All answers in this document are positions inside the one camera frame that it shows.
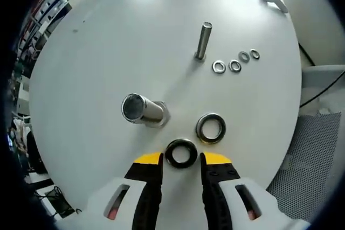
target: gray chair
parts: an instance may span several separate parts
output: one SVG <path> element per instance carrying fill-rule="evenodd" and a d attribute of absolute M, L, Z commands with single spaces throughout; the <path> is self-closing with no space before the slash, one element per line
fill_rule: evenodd
<path fill-rule="evenodd" d="M 345 65 L 302 71 L 301 103 L 331 84 Z M 289 217 L 311 222 L 345 170 L 345 76 L 302 107 L 287 155 L 267 188 Z"/>

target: metal pipe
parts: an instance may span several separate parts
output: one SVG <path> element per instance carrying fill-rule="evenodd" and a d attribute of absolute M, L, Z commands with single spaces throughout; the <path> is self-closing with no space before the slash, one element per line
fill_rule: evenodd
<path fill-rule="evenodd" d="M 129 94 L 122 102 L 121 112 L 124 118 L 135 124 L 149 127 L 164 126 L 170 118 L 163 102 L 152 102 L 139 94 Z"/>
<path fill-rule="evenodd" d="M 194 57 L 197 60 L 203 60 L 206 57 L 205 52 L 206 52 L 207 44 L 209 42 L 211 31 L 212 31 L 212 24 L 209 22 L 204 22 L 201 28 L 198 50 L 194 55 Z"/>

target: white round table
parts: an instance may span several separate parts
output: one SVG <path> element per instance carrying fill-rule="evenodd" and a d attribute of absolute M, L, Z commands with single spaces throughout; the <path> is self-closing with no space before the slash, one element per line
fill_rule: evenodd
<path fill-rule="evenodd" d="M 201 25 L 213 29 L 205 62 L 196 62 Z M 240 51 L 259 60 L 215 74 Z M 121 115 L 129 93 L 164 101 L 162 129 Z M 262 0 L 83 0 L 44 46 L 30 81 L 30 113 L 39 152 L 68 202 L 83 209 L 92 192 L 123 177 L 135 158 L 164 152 L 177 138 L 198 152 L 224 154 L 242 177 L 268 187 L 286 154 L 301 93 L 298 41 L 290 16 Z M 223 140 L 195 134 L 206 113 L 221 115 Z M 207 229 L 200 161 L 163 168 L 156 229 Z"/>

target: metal ring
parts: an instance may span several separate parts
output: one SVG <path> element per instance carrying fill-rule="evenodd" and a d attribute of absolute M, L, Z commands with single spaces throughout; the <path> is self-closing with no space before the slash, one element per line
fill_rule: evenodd
<path fill-rule="evenodd" d="M 173 157 L 173 150 L 177 147 L 185 147 L 189 151 L 189 158 L 185 162 L 178 162 Z M 165 150 L 165 158 L 167 159 L 168 163 L 175 167 L 175 168 L 188 168 L 195 163 L 196 159 L 198 157 L 198 151 L 195 147 L 195 145 L 189 141 L 185 140 L 183 138 L 177 139 L 172 141 Z"/>
<path fill-rule="evenodd" d="M 216 74 L 223 74 L 226 70 L 226 65 L 224 62 L 222 62 L 221 60 L 217 60 L 215 62 L 213 62 L 212 64 L 212 70 L 213 72 L 215 72 Z"/>
<path fill-rule="evenodd" d="M 245 51 L 241 51 L 241 52 L 238 54 L 238 58 L 239 58 L 240 60 L 242 60 L 244 63 L 248 63 L 249 60 L 250 60 L 249 54 L 246 53 Z"/>
<path fill-rule="evenodd" d="M 241 64 L 237 61 L 237 60 L 231 60 L 230 63 L 229 63 L 229 69 L 232 71 L 232 72 L 235 72 L 235 73 L 239 73 L 242 69 L 241 67 Z"/>
<path fill-rule="evenodd" d="M 219 124 L 219 133 L 214 138 L 206 137 L 204 134 L 204 131 L 203 131 L 203 126 L 204 126 L 205 122 L 210 121 L 210 120 L 215 120 Z M 218 114 L 208 113 L 208 114 L 202 116 L 198 120 L 198 122 L 196 123 L 195 131 L 196 131 L 196 135 L 198 136 L 198 138 L 202 142 L 204 142 L 206 144 L 216 144 L 219 141 L 221 141 L 223 139 L 223 137 L 225 136 L 226 124 L 225 124 L 224 119 L 221 116 L 219 116 Z"/>
<path fill-rule="evenodd" d="M 251 49 L 250 50 L 250 56 L 252 56 L 255 59 L 259 59 L 260 58 L 260 53 L 257 50 Z"/>

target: black washer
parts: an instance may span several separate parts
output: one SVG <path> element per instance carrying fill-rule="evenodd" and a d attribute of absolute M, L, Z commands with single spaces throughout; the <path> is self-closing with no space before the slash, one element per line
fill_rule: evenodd
<path fill-rule="evenodd" d="M 204 126 L 205 122 L 209 121 L 209 120 L 215 120 L 219 123 L 219 133 L 215 138 L 206 137 L 204 134 L 203 126 Z M 221 116 L 219 116 L 218 114 L 209 113 L 209 114 L 202 116 L 199 119 L 198 123 L 196 123 L 195 131 L 196 131 L 196 135 L 198 136 L 198 138 L 202 142 L 204 142 L 206 144 L 216 144 L 219 141 L 221 141 L 223 139 L 223 137 L 225 136 L 226 124 L 225 124 L 224 119 Z"/>
<path fill-rule="evenodd" d="M 189 159 L 185 162 L 178 162 L 173 157 L 173 150 L 177 147 L 185 147 L 189 151 Z M 167 159 L 168 163 L 171 164 L 175 168 L 188 168 L 193 165 L 198 157 L 198 151 L 196 150 L 195 145 L 189 141 L 184 139 L 178 139 L 172 141 L 165 150 L 165 158 Z"/>

